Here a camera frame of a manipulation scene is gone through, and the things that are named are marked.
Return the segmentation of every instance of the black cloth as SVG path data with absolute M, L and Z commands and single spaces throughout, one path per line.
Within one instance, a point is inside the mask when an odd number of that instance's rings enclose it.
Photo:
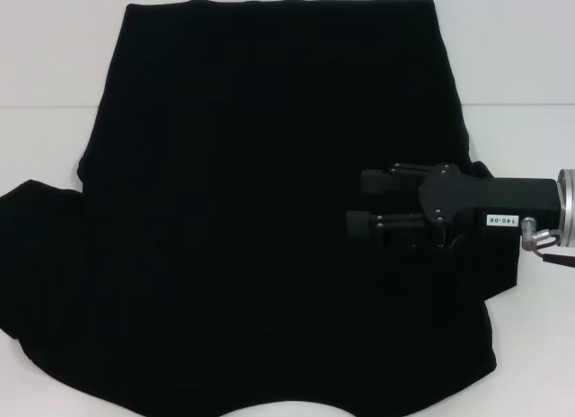
M 416 412 L 495 369 L 483 300 L 518 242 L 350 245 L 359 172 L 394 162 L 489 173 L 431 0 L 130 5 L 83 193 L 0 199 L 0 327 L 145 416 Z

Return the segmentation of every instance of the white table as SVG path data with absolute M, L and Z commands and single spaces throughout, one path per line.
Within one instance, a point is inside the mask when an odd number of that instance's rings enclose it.
M 0 194 L 30 178 L 81 189 L 75 168 L 125 5 L 178 1 L 0 0 Z M 473 156 L 498 176 L 575 168 L 574 0 L 435 1 Z M 575 271 L 522 254 L 518 287 L 488 302 L 497 370 L 417 415 L 575 415 L 574 296 Z M 0 332 L 0 415 L 134 414 L 59 384 Z M 234 413 L 293 415 L 347 414 L 298 403 Z

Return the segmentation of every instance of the silver metal ring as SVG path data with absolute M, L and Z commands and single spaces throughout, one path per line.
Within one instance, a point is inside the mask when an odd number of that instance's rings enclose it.
M 575 182 L 575 170 L 561 170 L 559 173 L 559 196 L 562 200 L 562 215 L 559 229 L 563 232 L 561 246 L 575 244 L 575 218 L 573 217 L 573 183 Z

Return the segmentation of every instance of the black fabric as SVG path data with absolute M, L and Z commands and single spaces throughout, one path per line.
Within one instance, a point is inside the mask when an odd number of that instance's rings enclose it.
M 83 194 L 29 182 L 0 199 L 0 327 L 51 376 L 146 416 L 414 413 L 494 370 L 483 299 L 515 285 L 517 242 L 350 245 L 359 172 L 394 162 L 488 173 L 432 1 L 130 5 Z M 53 282 L 21 318 L 28 278 Z

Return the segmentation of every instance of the white surface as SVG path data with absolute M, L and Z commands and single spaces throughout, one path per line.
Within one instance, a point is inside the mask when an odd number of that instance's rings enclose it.
M 0 194 L 30 178 L 80 188 L 75 168 L 92 129 L 124 6 L 176 1 L 185 0 L 0 0 Z M 554 178 L 563 167 L 575 168 L 572 2 L 436 0 L 462 101 L 482 104 L 464 107 L 473 155 L 498 176 Z M 509 103 L 543 105 L 485 105 Z M 574 294 L 572 270 L 522 256 L 518 287 L 488 302 L 499 367 L 416 415 L 575 415 Z M 134 414 L 59 384 L 0 332 L 0 415 Z M 348 414 L 288 403 L 232 415 Z

